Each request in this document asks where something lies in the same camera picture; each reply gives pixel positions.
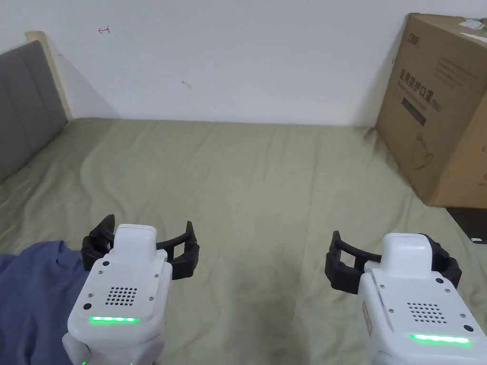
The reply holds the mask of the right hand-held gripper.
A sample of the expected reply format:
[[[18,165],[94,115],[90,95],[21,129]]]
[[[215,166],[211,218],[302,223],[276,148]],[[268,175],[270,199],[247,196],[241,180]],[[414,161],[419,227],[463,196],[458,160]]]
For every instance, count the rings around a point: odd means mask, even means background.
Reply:
[[[383,245],[382,256],[372,254],[333,231],[325,260],[331,287],[358,294],[368,364],[486,364],[486,334],[454,287],[457,260],[428,235],[389,233]]]

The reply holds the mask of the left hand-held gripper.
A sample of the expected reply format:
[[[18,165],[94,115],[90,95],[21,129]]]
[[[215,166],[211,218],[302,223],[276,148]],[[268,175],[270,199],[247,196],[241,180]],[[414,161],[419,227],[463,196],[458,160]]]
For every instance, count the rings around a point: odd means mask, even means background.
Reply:
[[[90,272],[62,342],[75,365],[154,365],[164,348],[171,280],[193,277],[200,246],[191,221],[183,234],[158,243],[152,226],[114,230],[110,214],[83,238],[82,264]]]

